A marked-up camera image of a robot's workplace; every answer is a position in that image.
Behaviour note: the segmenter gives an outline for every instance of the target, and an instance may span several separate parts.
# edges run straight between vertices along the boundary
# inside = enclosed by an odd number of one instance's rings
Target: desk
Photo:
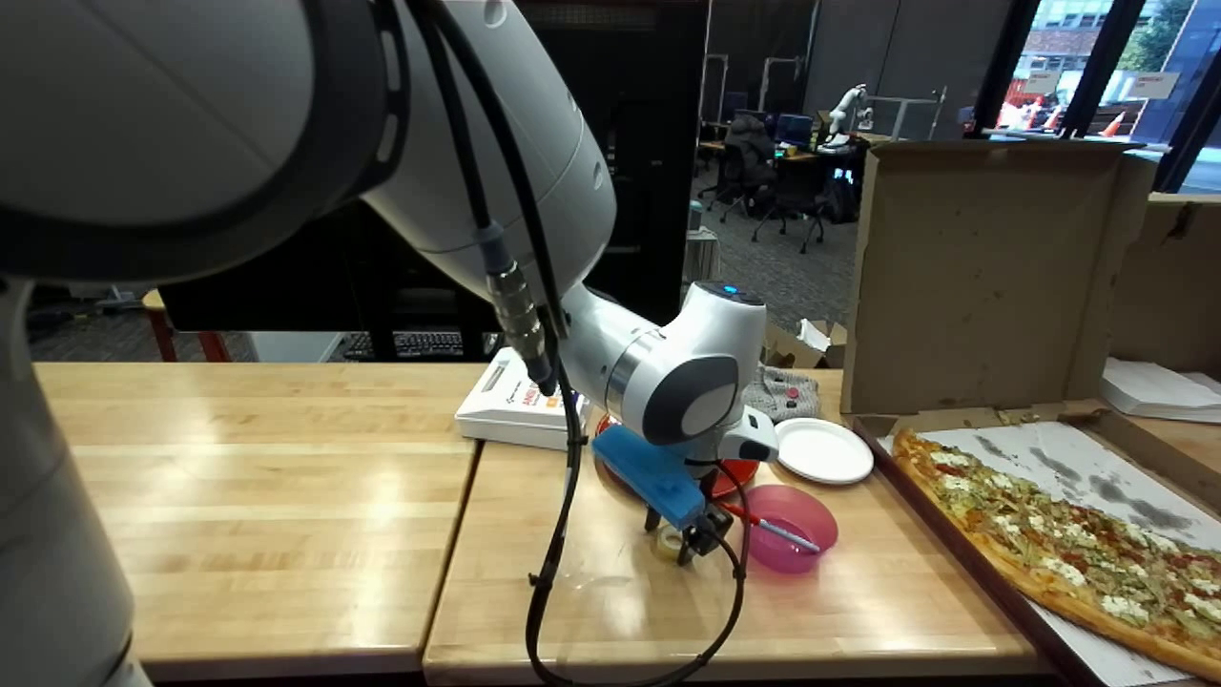
[[[837,369],[814,373],[839,407]],[[422,655],[432,683],[530,683],[524,653],[525,572],[540,562],[566,483],[559,453],[486,448],[461,539]],[[748,580],[735,635],[706,677],[1031,677],[1036,653],[968,580],[918,516],[872,473],[858,488],[814,488],[839,520],[816,578]],[[730,608],[715,555],[676,569],[642,534],[642,509],[582,469],[540,655],[582,677],[656,677],[695,655]]]
[[[1158,458],[1148,469],[1165,473],[1200,509],[1221,516],[1221,429],[1218,422],[1170,422],[1170,420],[1133,420],[1153,438],[1176,448],[1176,462]]]
[[[722,155],[722,153],[725,153],[725,142],[695,142],[695,153]]]
[[[854,145],[816,145],[816,150],[796,150],[795,155],[787,162],[832,162],[837,168],[854,168],[854,162],[863,155]]]
[[[419,672],[482,366],[38,366],[152,677]]]

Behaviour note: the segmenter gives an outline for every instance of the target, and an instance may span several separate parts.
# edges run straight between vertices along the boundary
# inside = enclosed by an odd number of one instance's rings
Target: wall
[[[1005,0],[816,0],[809,112],[829,112],[849,83],[872,97],[926,100],[946,88],[935,134],[956,136],[956,112],[974,102],[989,72]],[[926,128],[932,112],[907,113],[907,134]]]
[[[809,13],[816,0],[715,0],[708,2],[708,55],[730,55],[725,90],[745,90],[760,102],[760,81],[768,56],[806,56]]]

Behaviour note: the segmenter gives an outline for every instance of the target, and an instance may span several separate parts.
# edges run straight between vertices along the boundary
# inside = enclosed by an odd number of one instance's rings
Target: white robotic arm
[[[764,307],[695,287],[659,327],[590,294],[582,275],[610,242],[613,187],[577,100],[512,0],[447,0],[447,13],[502,102],[544,253],[496,128],[456,78],[501,230],[474,221],[433,65],[400,0],[2,0],[0,534],[25,525],[7,510],[48,520],[62,488],[80,504],[25,541],[0,539],[2,683],[127,677],[115,672],[129,631],[122,578],[108,546],[71,548],[98,525],[23,345],[23,301],[38,277],[208,275],[362,196],[419,257],[487,298],[525,357],[544,361],[544,323],[530,315],[553,315],[577,388],[648,444],[706,458],[768,453],[768,416],[739,403],[760,373]],[[38,580],[40,600],[80,600],[66,572],[80,569],[76,556],[102,569],[94,602],[66,612],[52,640],[25,635],[44,612],[14,592]]]
[[[854,83],[839,97],[837,112],[829,113],[832,118],[829,136],[839,136],[843,118],[849,118],[849,107],[867,97],[871,97],[871,83]]]

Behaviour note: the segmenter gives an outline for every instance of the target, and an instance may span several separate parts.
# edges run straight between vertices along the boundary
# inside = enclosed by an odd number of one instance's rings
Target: cardboard box
[[[871,145],[843,413],[1099,396],[1153,165],[1113,145]]]
[[[1221,200],[1148,200],[1102,331],[1116,357],[1184,369],[1221,366]]]
[[[867,165],[843,416],[872,449],[893,429],[1057,420],[1148,469],[1124,488],[1211,491],[1176,481],[1188,458],[1106,413],[1099,393],[1113,350],[1218,361],[1212,206],[1184,221],[1184,206],[1148,202],[1153,165],[1113,145],[872,145]],[[1076,649],[902,469],[881,464],[1059,672],[1078,660],[1092,677],[1142,672],[1142,660]]]
[[[846,327],[839,322],[832,322],[832,347],[825,350],[825,366],[843,366],[846,357]]]
[[[814,366],[819,366],[825,354],[806,347],[791,327],[769,322],[760,357],[768,366],[809,366],[814,369]]]

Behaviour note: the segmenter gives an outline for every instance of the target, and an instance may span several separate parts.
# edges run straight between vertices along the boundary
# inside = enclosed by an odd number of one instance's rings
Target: blue object
[[[787,142],[795,150],[809,150],[814,118],[809,113],[778,113],[773,118],[773,142]]]
[[[643,444],[637,432],[608,429],[590,444],[596,458],[632,488],[656,516],[688,532],[706,516],[706,496],[688,473],[684,453]]]

